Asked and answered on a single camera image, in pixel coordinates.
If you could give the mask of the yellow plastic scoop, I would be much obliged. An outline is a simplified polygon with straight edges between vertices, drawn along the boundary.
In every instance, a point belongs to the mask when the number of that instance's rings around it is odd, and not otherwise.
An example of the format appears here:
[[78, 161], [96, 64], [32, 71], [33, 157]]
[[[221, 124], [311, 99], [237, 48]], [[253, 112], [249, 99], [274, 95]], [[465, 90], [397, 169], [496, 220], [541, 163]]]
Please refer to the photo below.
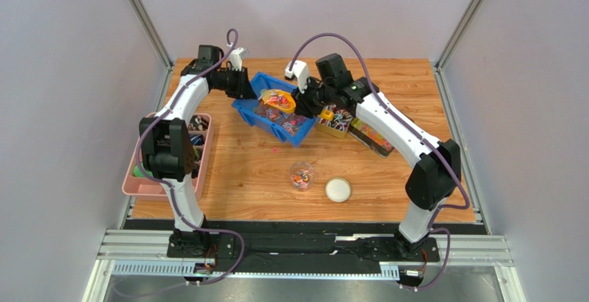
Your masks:
[[324, 108], [321, 103], [306, 97], [297, 89], [294, 95], [279, 89], [263, 89], [259, 99], [272, 108], [283, 113], [302, 115], [308, 118], [320, 117], [327, 121], [333, 120], [335, 114]]

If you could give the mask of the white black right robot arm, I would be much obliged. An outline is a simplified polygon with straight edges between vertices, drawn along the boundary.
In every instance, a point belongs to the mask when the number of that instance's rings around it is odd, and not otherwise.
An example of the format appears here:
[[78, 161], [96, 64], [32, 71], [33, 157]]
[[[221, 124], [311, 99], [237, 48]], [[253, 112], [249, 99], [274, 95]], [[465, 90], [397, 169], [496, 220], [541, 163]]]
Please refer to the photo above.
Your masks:
[[430, 135], [390, 103], [367, 77], [355, 79], [343, 58], [330, 54], [316, 61], [319, 77], [308, 65], [291, 61], [284, 77], [294, 80], [297, 114], [317, 117], [325, 106], [348, 111], [375, 129], [406, 160], [412, 172], [405, 184], [410, 203], [394, 233], [393, 249], [403, 258], [417, 254], [426, 241], [439, 206], [461, 185], [460, 147]]

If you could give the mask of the blue plastic candy bin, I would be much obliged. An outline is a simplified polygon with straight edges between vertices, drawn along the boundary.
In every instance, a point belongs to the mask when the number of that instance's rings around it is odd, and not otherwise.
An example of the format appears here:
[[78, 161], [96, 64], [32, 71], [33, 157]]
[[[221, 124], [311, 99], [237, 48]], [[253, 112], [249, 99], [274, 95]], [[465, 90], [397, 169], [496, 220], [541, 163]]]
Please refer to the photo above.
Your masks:
[[[276, 77], [258, 72], [251, 81], [254, 92], [260, 97], [264, 90], [277, 89], [291, 93], [296, 86]], [[259, 100], [234, 100], [232, 107], [249, 125], [258, 127], [277, 138], [299, 147], [315, 125], [315, 120], [281, 112]]]

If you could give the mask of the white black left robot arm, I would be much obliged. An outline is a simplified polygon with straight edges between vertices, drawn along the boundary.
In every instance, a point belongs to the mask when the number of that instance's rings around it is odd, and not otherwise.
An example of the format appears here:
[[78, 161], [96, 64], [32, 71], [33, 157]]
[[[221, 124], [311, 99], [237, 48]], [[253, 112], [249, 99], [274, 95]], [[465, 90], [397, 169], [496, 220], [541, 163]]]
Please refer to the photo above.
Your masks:
[[257, 98], [243, 66], [248, 53], [248, 49], [235, 45], [228, 51], [199, 46], [197, 58], [182, 70], [178, 88], [164, 108], [139, 123], [135, 160], [146, 177], [165, 190], [174, 213], [175, 238], [204, 244], [212, 232], [205, 226], [205, 215], [192, 186], [195, 158], [188, 124], [212, 90], [234, 99]]

